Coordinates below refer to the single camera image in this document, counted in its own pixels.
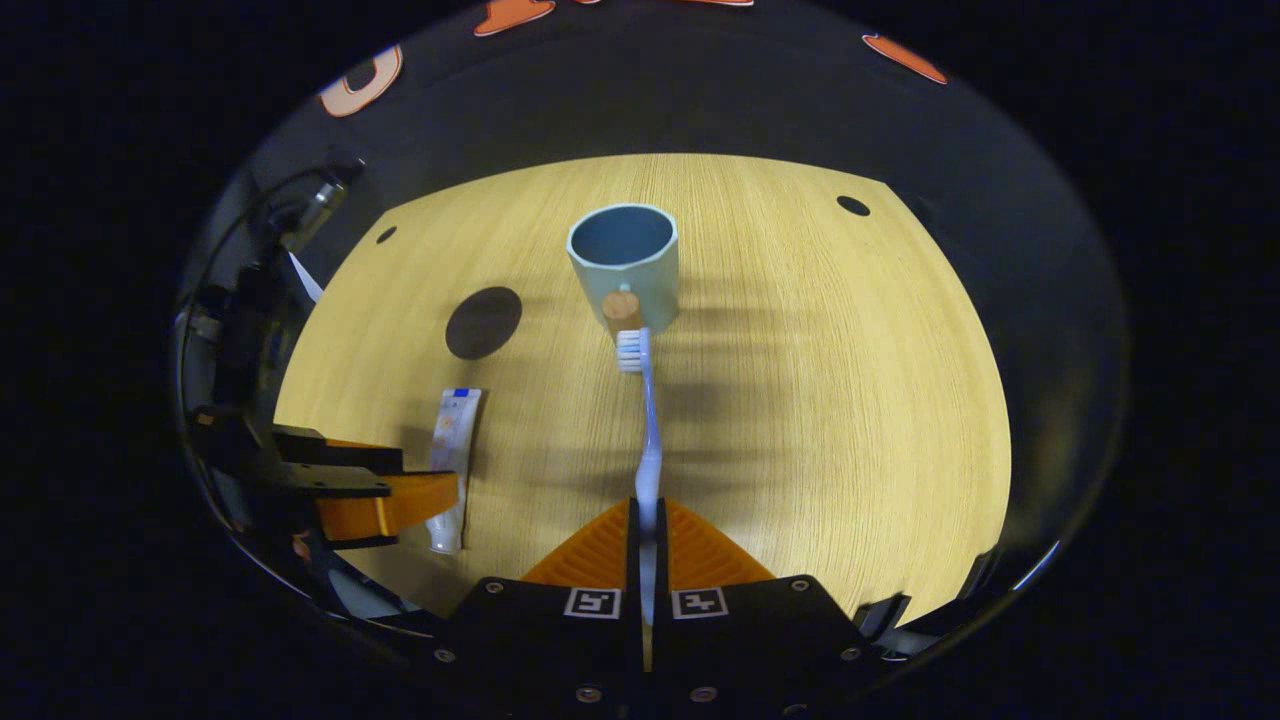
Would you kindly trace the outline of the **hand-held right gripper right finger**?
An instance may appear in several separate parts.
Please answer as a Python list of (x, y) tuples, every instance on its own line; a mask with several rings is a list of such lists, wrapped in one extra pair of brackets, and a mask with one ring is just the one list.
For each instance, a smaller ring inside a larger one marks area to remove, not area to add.
[(654, 719), (833, 717), (881, 682), (876, 647), (814, 577), (774, 577), (684, 505), (660, 506)]

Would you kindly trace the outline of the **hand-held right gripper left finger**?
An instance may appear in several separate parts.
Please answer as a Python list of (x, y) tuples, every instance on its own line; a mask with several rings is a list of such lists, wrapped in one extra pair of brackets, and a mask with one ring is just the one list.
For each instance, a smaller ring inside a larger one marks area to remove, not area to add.
[(643, 670), (635, 502), (576, 530), (524, 577), (485, 577), (443, 628), (433, 689), (474, 719), (609, 719)]

